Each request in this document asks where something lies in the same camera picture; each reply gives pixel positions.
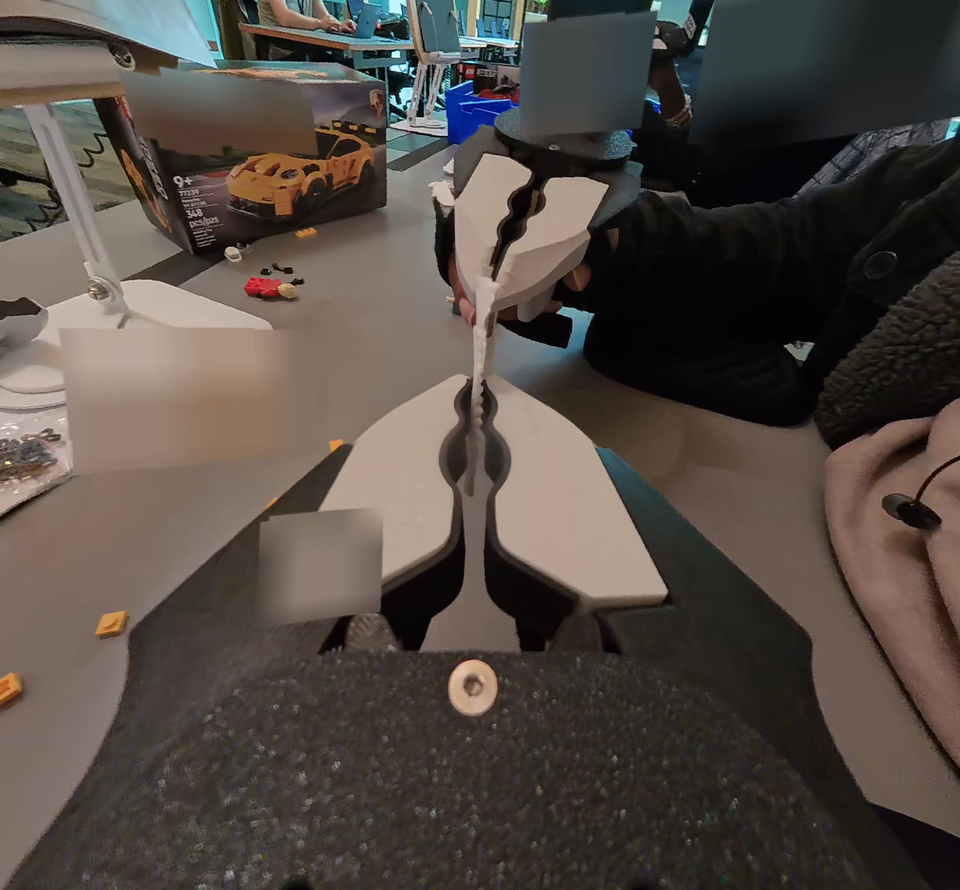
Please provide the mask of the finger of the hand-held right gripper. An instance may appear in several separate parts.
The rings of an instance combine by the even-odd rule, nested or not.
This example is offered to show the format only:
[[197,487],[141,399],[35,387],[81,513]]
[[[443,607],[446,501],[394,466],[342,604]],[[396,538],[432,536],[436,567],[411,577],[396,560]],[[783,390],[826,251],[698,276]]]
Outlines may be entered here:
[[584,259],[589,225],[608,189],[588,177],[546,181],[541,209],[526,220],[495,270],[494,312],[514,308],[529,322],[543,311],[556,284]]
[[526,302],[537,295],[536,265],[526,256],[534,174],[508,156],[484,154],[455,200],[454,260],[472,302],[483,277],[495,283],[496,302]]

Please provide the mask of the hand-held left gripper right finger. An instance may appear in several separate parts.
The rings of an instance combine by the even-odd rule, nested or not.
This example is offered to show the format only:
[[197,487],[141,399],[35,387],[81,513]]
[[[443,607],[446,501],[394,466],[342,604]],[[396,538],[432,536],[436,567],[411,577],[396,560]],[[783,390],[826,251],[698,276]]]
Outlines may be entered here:
[[591,438],[503,378],[486,385],[494,543],[578,607],[664,604],[666,583]]

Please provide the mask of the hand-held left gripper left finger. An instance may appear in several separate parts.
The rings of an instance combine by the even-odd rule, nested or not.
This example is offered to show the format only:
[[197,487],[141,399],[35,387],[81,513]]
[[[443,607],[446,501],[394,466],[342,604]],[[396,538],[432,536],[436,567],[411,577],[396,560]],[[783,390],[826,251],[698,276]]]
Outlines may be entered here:
[[454,490],[442,472],[441,452],[460,426],[457,402],[469,387],[465,375],[452,375],[367,428],[318,508],[379,513],[385,595],[418,574],[452,540]]

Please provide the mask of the white paper bag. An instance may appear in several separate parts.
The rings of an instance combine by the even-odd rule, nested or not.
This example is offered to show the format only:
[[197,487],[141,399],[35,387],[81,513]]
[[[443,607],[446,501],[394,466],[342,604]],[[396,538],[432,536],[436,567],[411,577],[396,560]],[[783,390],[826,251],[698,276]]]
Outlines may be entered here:
[[484,380],[488,365],[489,340],[497,322],[498,284],[493,279],[492,265],[481,267],[475,284],[475,323],[473,327],[473,365],[469,405],[469,428],[466,437],[466,471],[463,492],[474,496],[476,475],[481,462],[483,447],[483,395]]

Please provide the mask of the another person's forearm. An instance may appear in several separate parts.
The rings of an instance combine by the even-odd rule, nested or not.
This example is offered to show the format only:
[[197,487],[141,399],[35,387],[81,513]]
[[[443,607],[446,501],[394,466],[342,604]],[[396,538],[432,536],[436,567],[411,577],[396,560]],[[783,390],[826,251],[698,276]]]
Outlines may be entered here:
[[714,2],[691,0],[682,23],[658,19],[654,26],[648,87],[658,98],[660,116],[670,126],[690,126],[690,94],[681,83],[677,62],[689,57],[700,44]]

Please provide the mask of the lego set box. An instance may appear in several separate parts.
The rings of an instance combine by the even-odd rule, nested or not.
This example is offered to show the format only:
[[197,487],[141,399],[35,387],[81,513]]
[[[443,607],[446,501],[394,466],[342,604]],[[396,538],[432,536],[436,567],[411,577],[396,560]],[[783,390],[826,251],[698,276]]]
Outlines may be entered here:
[[334,63],[182,62],[94,108],[150,223],[194,255],[387,203],[385,83]]

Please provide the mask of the person's right hand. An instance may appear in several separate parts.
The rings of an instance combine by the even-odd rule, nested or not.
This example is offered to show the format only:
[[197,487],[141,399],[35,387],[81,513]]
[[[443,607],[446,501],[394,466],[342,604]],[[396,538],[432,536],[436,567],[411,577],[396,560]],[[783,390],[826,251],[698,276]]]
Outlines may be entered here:
[[[457,265],[455,260],[455,255],[451,254],[448,259],[448,283],[451,287],[451,292],[453,294],[453,299],[457,307],[459,308],[460,315],[462,319],[471,327],[474,328],[477,322],[476,311],[474,304],[469,299],[469,296],[464,289],[459,273],[457,271]],[[543,302],[543,307],[540,308],[540,313],[556,313],[563,306],[563,301],[559,298],[555,298],[553,295],[560,291],[562,287],[566,291],[571,293],[579,293],[586,289],[592,277],[592,268],[587,262],[580,263],[575,267],[571,272],[567,273],[561,280],[557,283],[551,291],[552,296],[546,299]],[[519,316],[519,308],[509,307],[498,311],[498,322],[501,324],[511,323],[521,321],[524,323],[530,322],[533,320],[533,317],[524,317]]]

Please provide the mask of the blue plastic bin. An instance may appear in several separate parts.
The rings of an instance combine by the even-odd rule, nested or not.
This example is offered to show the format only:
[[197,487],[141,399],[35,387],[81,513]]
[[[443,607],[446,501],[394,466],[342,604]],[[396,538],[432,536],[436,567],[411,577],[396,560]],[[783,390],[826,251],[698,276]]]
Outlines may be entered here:
[[462,144],[481,126],[494,126],[500,114],[518,106],[509,96],[474,94],[471,81],[451,86],[444,93],[449,144]]

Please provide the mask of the long background desk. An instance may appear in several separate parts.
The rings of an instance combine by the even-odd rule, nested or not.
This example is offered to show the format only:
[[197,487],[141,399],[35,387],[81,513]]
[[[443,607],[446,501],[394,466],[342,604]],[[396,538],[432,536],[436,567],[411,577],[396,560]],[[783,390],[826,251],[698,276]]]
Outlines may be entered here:
[[[299,44],[309,44],[321,46],[329,49],[337,49],[350,54],[360,54],[363,52],[380,53],[400,53],[416,51],[414,41],[410,39],[393,39],[388,37],[370,37],[362,38],[356,34],[333,33],[324,31],[304,31],[284,27],[266,27],[258,24],[240,23],[238,25],[242,32],[252,36],[261,36],[274,40],[287,40]],[[520,48],[520,43],[516,40],[501,37],[459,37],[460,54],[466,58],[474,52],[483,49],[492,48],[513,53]]]

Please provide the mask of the dark office chair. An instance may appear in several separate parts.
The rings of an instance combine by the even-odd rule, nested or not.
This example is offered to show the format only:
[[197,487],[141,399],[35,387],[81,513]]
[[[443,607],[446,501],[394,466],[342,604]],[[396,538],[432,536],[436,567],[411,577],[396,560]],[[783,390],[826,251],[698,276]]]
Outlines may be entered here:
[[258,61],[258,38],[241,24],[258,25],[258,0],[214,0],[222,57],[233,61]]

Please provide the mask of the beige hoodie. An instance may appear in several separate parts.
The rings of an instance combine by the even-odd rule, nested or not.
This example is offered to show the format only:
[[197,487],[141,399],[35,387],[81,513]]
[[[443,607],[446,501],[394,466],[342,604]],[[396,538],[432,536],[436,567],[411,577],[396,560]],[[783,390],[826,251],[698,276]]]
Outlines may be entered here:
[[958,464],[923,495],[942,519],[930,532],[882,509],[891,493],[914,496],[959,451],[959,401],[937,416],[889,423],[826,460],[824,507],[847,588],[934,738],[959,762]]

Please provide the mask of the black fleece garment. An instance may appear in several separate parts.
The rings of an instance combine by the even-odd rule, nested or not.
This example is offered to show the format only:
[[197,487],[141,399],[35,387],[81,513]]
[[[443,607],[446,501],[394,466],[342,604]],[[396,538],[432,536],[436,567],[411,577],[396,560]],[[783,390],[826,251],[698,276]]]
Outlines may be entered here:
[[814,415],[836,451],[959,397],[959,254],[917,283],[826,378]]

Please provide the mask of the clear bag of dark parts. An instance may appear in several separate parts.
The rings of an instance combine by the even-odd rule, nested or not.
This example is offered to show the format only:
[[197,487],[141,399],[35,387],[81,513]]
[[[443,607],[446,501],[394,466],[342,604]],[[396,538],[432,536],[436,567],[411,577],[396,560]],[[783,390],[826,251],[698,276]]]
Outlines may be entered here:
[[1,516],[73,476],[66,408],[2,412]]

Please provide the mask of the white cradle with black edge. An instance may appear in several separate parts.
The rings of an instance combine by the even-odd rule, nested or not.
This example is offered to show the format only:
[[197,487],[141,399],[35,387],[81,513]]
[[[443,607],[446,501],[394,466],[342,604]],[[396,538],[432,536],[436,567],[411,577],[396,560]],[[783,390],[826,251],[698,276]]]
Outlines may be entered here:
[[26,346],[46,328],[49,313],[46,308],[27,296],[1,300],[1,347],[12,349]]

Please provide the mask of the black drawstring toggle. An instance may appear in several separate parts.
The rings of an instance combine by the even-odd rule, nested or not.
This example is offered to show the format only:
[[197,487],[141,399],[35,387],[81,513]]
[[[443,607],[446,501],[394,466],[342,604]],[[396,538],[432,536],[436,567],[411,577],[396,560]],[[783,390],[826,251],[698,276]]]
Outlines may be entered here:
[[942,525],[940,515],[924,502],[925,492],[938,476],[959,463],[959,456],[952,457],[924,477],[914,495],[900,492],[887,493],[882,497],[881,507],[891,518],[922,532],[930,532]]

